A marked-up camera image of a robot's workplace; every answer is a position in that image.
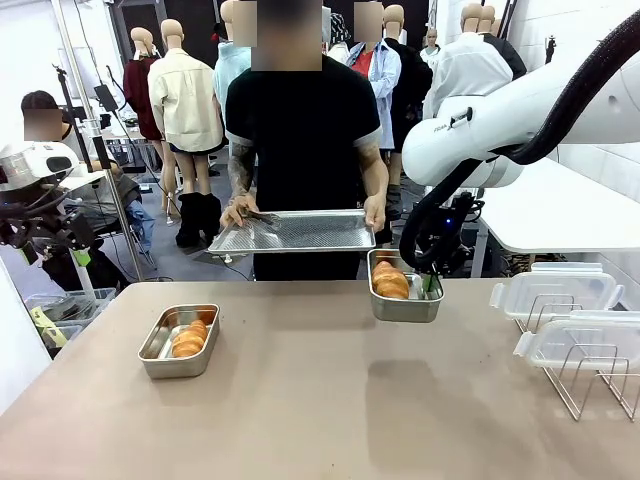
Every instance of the gray floor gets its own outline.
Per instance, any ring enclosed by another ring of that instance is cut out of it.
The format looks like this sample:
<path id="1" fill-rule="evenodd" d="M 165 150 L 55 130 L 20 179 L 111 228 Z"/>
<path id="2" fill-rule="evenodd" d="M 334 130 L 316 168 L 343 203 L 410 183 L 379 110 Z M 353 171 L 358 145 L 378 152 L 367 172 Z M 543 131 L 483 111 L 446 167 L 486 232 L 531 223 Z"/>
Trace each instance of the gray floor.
<path id="1" fill-rule="evenodd" d="M 223 206 L 229 200 L 231 188 L 227 176 L 227 152 L 222 150 L 217 153 L 218 162 L 216 169 L 220 176 L 211 177 L 211 185 L 214 195 L 220 198 Z M 157 265 L 157 270 L 149 266 L 144 258 L 140 256 L 140 263 L 143 268 L 143 275 L 146 279 L 157 277 L 168 277 L 174 281 L 246 281 L 242 276 L 251 276 L 251 257 L 234 258 L 229 265 L 224 264 L 221 259 L 212 258 L 205 251 L 204 240 L 199 248 L 185 251 L 176 246 L 175 236 L 180 225 L 179 222 L 171 226 L 166 224 L 166 216 L 161 208 L 161 193 L 157 185 L 153 183 L 150 175 L 145 174 L 138 178 L 139 183 L 149 182 L 153 192 L 143 195 L 143 205 L 145 209 L 156 219 L 153 233 L 153 245 L 151 253 Z M 419 200 L 421 190 L 413 185 L 405 184 L 403 181 L 403 198 L 405 210 L 410 211 L 412 202 Z M 394 240 L 397 241 L 401 231 L 402 222 L 394 228 Z M 106 239 L 102 247 L 109 258 L 120 267 L 125 274 L 131 277 L 134 273 L 133 264 L 127 245 L 122 236 Z M 11 278 L 13 279 L 20 294 L 26 298 L 36 293 L 57 293 L 60 288 L 49 279 L 49 276 L 40 268 L 40 262 L 34 265 L 27 265 L 19 251 L 10 247 L 0 247 L 0 257 L 7 266 Z M 359 277 L 366 278 L 364 268 L 360 268 Z"/>

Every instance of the black jacket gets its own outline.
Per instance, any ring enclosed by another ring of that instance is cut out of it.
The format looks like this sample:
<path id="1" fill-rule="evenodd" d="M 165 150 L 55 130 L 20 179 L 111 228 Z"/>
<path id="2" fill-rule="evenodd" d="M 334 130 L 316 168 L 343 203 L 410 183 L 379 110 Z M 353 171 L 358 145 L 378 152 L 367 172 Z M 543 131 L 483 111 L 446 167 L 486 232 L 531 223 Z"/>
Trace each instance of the black jacket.
<path id="1" fill-rule="evenodd" d="M 431 88 L 433 72 L 412 47 L 402 45 L 393 38 L 384 39 L 389 48 L 400 55 L 402 70 L 396 88 L 393 89 L 392 111 L 406 111 L 407 107 L 420 105 Z"/>
<path id="2" fill-rule="evenodd" d="M 495 37 L 490 33 L 482 33 L 481 35 L 484 37 L 485 43 L 493 45 L 495 49 L 498 50 L 500 56 L 504 58 L 504 61 L 509 64 L 509 68 L 511 68 L 511 71 L 513 72 L 514 80 L 517 80 L 527 73 L 527 67 L 524 66 L 524 62 L 520 58 L 520 55 L 518 55 L 516 49 L 513 48 L 513 45 L 511 45 L 507 40 Z"/>

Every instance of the maroon sweater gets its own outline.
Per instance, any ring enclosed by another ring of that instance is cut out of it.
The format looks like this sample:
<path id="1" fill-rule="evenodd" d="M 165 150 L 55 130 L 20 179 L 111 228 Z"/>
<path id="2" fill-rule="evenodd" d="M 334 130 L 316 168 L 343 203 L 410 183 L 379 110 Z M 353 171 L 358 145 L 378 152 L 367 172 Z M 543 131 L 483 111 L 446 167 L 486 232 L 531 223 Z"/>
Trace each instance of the maroon sweater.
<path id="1" fill-rule="evenodd" d="M 142 57 L 140 60 L 130 60 L 124 67 L 124 98 L 138 114 L 140 134 L 147 140 L 162 140 L 162 134 L 153 119 L 147 82 L 149 69 L 155 61 L 155 58 Z"/>

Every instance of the rectangular metal pan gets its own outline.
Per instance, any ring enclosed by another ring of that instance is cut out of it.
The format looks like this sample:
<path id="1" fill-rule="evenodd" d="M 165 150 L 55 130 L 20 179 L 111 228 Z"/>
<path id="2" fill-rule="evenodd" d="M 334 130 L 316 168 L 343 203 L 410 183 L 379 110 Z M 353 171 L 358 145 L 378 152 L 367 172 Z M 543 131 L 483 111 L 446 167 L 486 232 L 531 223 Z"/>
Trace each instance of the rectangular metal pan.
<path id="1" fill-rule="evenodd" d="M 376 244 L 373 230 L 365 224 L 364 210 L 269 213 L 269 218 L 275 219 L 271 225 L 259 218 L 246 218 L 242 227 L 227 227 L 213 241 L 209 253 L 367 251 Z"/>
<path id="2" fill-rule="evenodd" d="M 378 295 L 373 290 L 371 273 L 378 262 L 386 260 L 402 271 L 409 281 L 409 299 L 398 300 Z M 367 255 L 369 272 L 369 293 L 373 314 L 378 320 L 387 322 L 431 323 L 436 319 L 440 302 L 444 298 L 444 290 L 437 275 L 420 275 L 407 265 L 398 250 L 371 250 Z M 425 281 L 430 285 L 425 291 Z"/>
<path id="3" fill-rule="evenodd" d="M 217 305 L 176 305 L 162 312 L 138 352 L 147 374 L 151 378 L 177 378 L 196 377 L 204 372 L 220 332 L 219 312 Z M 173 358 L 171 342 L 198 319 L 208 330 L 202 350 L 192 357 Z"/>

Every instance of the perforated baking tray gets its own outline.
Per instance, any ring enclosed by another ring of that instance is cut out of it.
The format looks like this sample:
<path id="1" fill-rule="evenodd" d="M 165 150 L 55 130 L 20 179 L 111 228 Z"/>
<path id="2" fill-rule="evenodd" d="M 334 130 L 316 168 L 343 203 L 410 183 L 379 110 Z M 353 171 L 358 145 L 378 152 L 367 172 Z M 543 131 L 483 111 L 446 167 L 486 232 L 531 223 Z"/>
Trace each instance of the perforated baking tray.
<path id="1" fill-rule="evenodd" d="M 213 241 L 209 253 L 293 253 L 367 251 L 375 246 L 373 229 L 364 210 L 271 212 L 273 225 L 246 218 L 244 225 L 227 227 Z"/>

